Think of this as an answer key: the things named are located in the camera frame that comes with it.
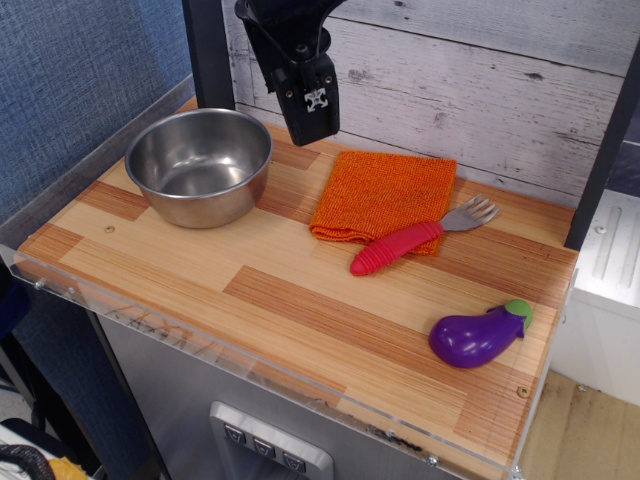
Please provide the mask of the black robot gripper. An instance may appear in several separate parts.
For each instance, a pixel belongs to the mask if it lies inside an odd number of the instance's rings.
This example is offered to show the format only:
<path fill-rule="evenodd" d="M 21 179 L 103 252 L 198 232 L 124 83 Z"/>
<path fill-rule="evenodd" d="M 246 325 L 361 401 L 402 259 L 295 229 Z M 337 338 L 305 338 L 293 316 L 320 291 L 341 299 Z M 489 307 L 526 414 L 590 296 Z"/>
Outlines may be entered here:
<path fill-rule="evenodd" d="M 335 135 L 340 129 L 338 81 L 326 54 L 331 39 L 324 28 L 326 18 L 340 5 L 340 1 L 297 0 L 235 3 L 234 12 L 243 22 L 260 67 L 278 68 L 271 79 L 296 146 Z M 295 77 L 281 67 L 304 63 L 308 64 L 302 69 L 302 94 Z"/>

